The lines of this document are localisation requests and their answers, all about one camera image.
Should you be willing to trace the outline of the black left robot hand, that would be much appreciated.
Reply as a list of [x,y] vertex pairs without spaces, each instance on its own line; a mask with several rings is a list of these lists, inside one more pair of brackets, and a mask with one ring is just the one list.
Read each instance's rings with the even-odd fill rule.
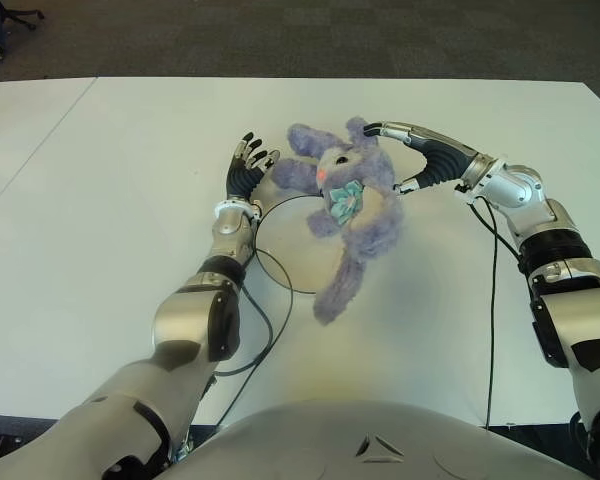
[[263,150],[262,140],[253,132],[238,142],[226,175],[226,198],[249,201],[265,174],[280,158],[278,150]]

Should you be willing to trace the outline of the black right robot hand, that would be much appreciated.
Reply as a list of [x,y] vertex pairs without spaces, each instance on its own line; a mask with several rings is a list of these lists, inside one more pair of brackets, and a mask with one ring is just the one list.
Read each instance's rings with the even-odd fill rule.
[[428,128],[402,122],[374,122],[363,127],[366,137],[386,137],[419,152],[426,160],[419,173],[395,184],[406,195],[448,181],[461,180],[469,189],[491,169],[496,159]]

